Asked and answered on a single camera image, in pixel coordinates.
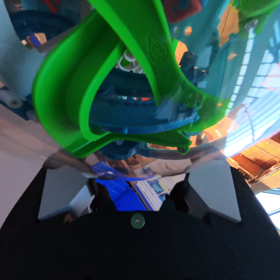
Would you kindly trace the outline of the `blue plastic bin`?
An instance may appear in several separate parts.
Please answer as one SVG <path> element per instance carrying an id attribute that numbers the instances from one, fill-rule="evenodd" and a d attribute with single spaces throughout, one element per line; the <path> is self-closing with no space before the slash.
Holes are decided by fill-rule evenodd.
<path id="1" fill-rule="evenodd" d="M 119 211 L 146 211 L 142 201 L 128 183 L 135 180 L 134 175 L 129 175 L 124 167 L 111 168 L 104 162 L 91 166 L 98 175 L 96 182 L 105 186 L 114 205 Z"/>

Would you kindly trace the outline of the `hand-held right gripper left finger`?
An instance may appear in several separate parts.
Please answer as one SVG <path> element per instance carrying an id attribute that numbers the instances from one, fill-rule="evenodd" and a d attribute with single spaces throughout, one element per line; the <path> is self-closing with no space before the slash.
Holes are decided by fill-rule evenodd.
<path id="1" fill-rule="evenodd" d="M 81 216 L 95 197 L 88 188 L 88 179 L 72 167 L 48 169 L 38 219 L 46 220 L 65 212 L 74 218 Z"/>

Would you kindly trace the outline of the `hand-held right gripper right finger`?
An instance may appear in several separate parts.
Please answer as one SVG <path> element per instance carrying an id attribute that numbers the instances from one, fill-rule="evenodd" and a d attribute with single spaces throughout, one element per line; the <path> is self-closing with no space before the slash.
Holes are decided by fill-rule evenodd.
<path id="1" fill-rule="evenodd" d="M 233 177 L 225 160 L 188 166 L 185 178 L 173 187 L 170 200 L 176 210 L 199 220 L 214 214 L 231 222 L 241 222 Z"/>

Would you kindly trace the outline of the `clear plastic maze ball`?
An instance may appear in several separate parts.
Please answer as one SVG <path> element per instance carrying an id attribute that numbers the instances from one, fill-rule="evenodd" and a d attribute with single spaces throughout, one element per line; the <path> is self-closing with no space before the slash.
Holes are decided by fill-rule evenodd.
<path id="1" fill-rule="evenodd" d="M 86 156 L 101 156 L 123 174 L 159 171 L 117 163 L 135 159 L 196 159 L 215 150 L 232 156 L 279 130 L 279 1 L 233 1 L 239 32 L 221 45 L 219 15 L 226 1 L 88 1 L 110 3 L 128 27 L 156 30 L 165 12 L 169 35 L 149 34 L 151 48 L 167 40 L 157 85 L 146 59 L 95 11 L 79 25 L 51 1 L 10 13 L 1 1 L 1 81 L 12 91 L 6 106 L 27 103 L 61 149 L 46 158 L 85 173 Z"/>

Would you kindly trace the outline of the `printed instruction sheet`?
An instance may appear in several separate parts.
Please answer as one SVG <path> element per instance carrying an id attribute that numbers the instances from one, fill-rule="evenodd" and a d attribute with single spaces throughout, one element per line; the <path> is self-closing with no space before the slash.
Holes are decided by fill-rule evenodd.
<path id="1" fill-rule="evenodd" d="M 149 211 L 158 211 L 162 206 L 165 196 L 169 195 L 175 184 L 183 181 L 185 174 L 170 177 L 161 177 L 150 181 L 130 182 L 144 206 Z"/>

